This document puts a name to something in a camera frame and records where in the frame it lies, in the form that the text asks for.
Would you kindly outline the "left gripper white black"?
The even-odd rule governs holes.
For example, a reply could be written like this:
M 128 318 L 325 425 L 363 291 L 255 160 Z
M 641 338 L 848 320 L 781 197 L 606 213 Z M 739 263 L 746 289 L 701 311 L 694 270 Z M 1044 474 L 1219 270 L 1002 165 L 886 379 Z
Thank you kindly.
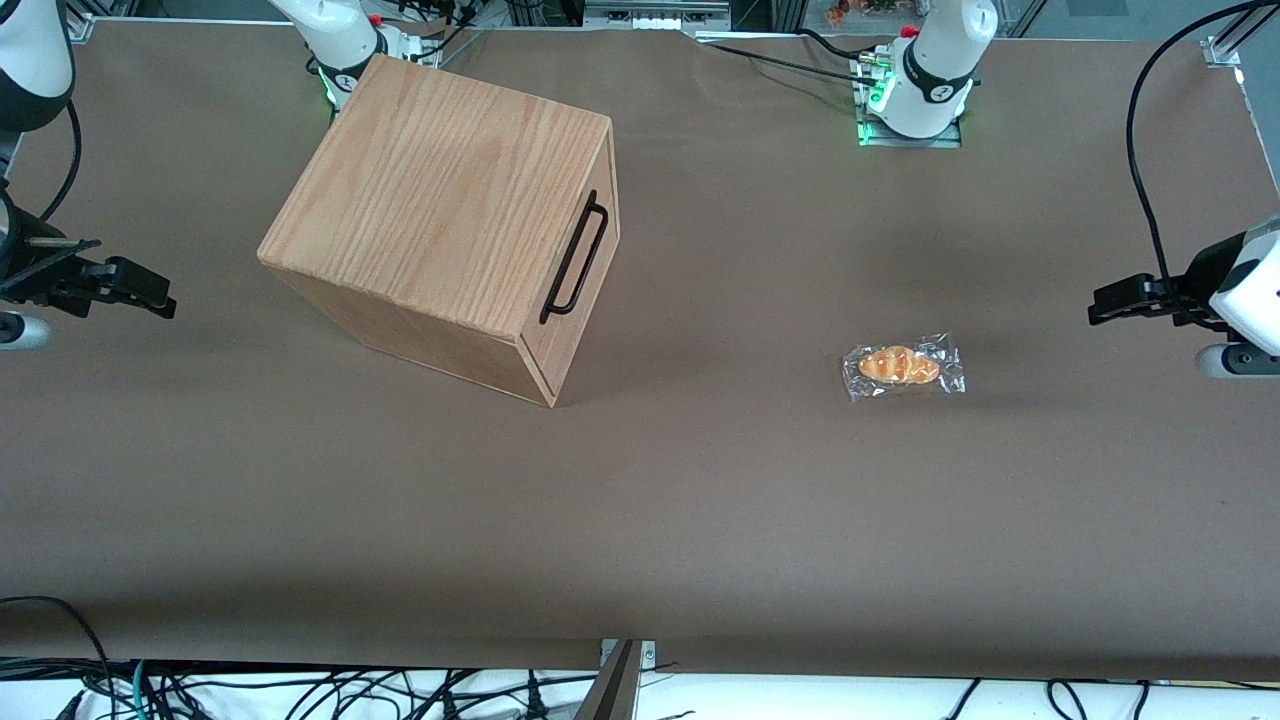
M 1175 305 L 1187 301 L 1197 318 L 1219 332 L 1279 334 L 1279 217 L 1201 250 L 1174 282 L 1134 274 L 1093 291 L 1089 325 L 1130 318 L 1170 316 L 1193 324 Z

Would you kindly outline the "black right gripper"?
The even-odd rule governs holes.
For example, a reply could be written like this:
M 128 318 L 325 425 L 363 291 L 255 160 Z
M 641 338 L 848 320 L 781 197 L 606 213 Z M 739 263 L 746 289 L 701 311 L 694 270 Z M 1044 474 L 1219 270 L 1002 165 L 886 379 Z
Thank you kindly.
M 60 306 L 63 313 L 81 319 L 88 318 L 96 304 L 137 307 L 166 320 L 175 316 L 177 301 L 169 299 L 168 278 L 127 258 L 92 263 L 81 254 L 100 246 L 100 240 L 67 237 L 17 206 L 5 190 L 1 200 L 3 301 Z

